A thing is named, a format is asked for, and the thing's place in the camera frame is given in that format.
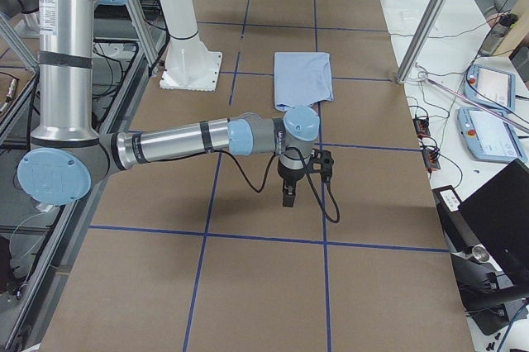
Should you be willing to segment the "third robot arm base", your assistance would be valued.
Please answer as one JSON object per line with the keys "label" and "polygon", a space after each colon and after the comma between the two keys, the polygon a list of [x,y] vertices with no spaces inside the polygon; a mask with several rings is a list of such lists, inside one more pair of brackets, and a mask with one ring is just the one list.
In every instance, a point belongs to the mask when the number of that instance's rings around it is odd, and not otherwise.
{"label": "third robot arm base", "polygon": [[1,15],[16,22],[14,30],[21,38],[39,37],[39,0],[1,0]]}

